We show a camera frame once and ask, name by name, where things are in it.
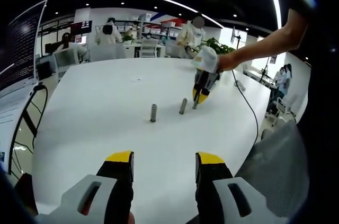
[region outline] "potted plant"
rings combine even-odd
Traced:
[[[124,37],[122,37],[122,42],[126,44],[131,44],[132,40],[133,40],[133,37],[130,35],[125,35]]]
[[[217,55],[223,55],[225,53],[230,53],[234,51],[234,48],[230,48],[227,45],[220,44],[214,37],[208,40],[203,40],[199,48],[201,48],[201,46],[207,46],[207,47],[213,48],[215,52],[217,53]]]

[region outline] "white lab coat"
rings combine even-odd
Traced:
[[[184,27],[182,27],[182,30],[179,32],[176,43],[187,43],[193,48],[196,48],[201,44],[201,41],[205,37],[205,31],[203,29],[196,28],[191,22],[188,22]],[[184,48],[180,50],[179,53],[180,58],[186,58],[186,59],[192,59],[190,54],[188,54]]]
[[[112,34],[104,34],[103,31],[102,31],[103,27],[101,27],[100,31],[95,36],[94,41],[98,45],[111,45],[111,44],[115,44],[115,42],[116,42],[115,40],[116,39],[118,40],[118,42],[122,42],[121,34],[118,31],[117,27],[114,25],[114,23],[113,22],[108,22],[106,25],[113,26]]]

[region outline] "desk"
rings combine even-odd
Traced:
[[[140,49],[141,43],[124,44],[126,58],[134,58],[136,49]],[[157,45],[158,57],[165,57],[165,46]]]
[[[253,78],[256,81],[260,81],[262,75],[254,70],[246,70],[244,71],[244,73],[246,75],[248,75],[249,77]],[[267,78],[267,77],[263,77],[262,82],[264,83],[265,86],[267,86],[270,89],[276,89],[276,86],[274,84],[271,83],[271,81]]]
[[[108,155],[130,149],[135,152],[131,211],[137,223],[185,223],[196,216],[195,153],[219,155],[236,174],[255,141],[256,124],[230,71],[192,109],[195,72],[190,60],[174,58],[70,67],[35,140],[32,176],[39,212],[55,209],[61,195],[87,174],[96,174]],[[270,91],[235,75],[246,87],[260,127]],[[185,97],[188,104],[180,115]],[[154,103],[157,121],[150,123]]]

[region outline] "metal spring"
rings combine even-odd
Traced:
[[[181,107],[180,107],[180,110],[179,110],[179,114],[184,114],[186,105],[187,105],[187,99],[184,98],[184,99],[182,100],[182,103],[181,103]]]
[[[155,122],[156,117],[157,117],[157,105],[153,104],[152,109],[151,109],[151,113],[150,113],[150,121]]]
[[[196,97],[195,100],[194,100],[193,109],[197,109],[198,101],[199,101],[199,97]]]

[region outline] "floor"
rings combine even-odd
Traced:
[[[48,89],[48,99],[50,99],[51,95],[53,94],[53,91],[57,87],[58,80],[56,76],[52,76],[49,78],[46,78],[42,80],[43,84]],[[38,124],[39,119],[41,117],[39,110],[43,109],[44,100],[46,98],[46,94],[44,91],[37,92],[37,94],[34,96],[32,103],[34,103],[36,106],[34,106],[32,103],[28,107],[28,113],[35,125]],[[292,115],[287,115],[286,117],[283,117],[286,121],[292,120]],[[265,118],[262,126],[259,128],[259,136],[258,140],[260,141],[261,134],[264,129],[272,130],[274,127],[272,127],[273,119],[272,118]],[[13,159],[12,159],[12,172],[14,174],[7,175],[10,182],[15,185],[17,182],[17,176],[20,178],[21,174],[23,173],[29,173],[31,174],[32,171],[32,154],[30,151],[33,151],[32,146],[33,141],[33,134],[29,130],[28,126],[26,125],[25,121],[22,121],[19,126],[19,131],[17,133],[17,137],[14,144],[14,153],[13,153]]]

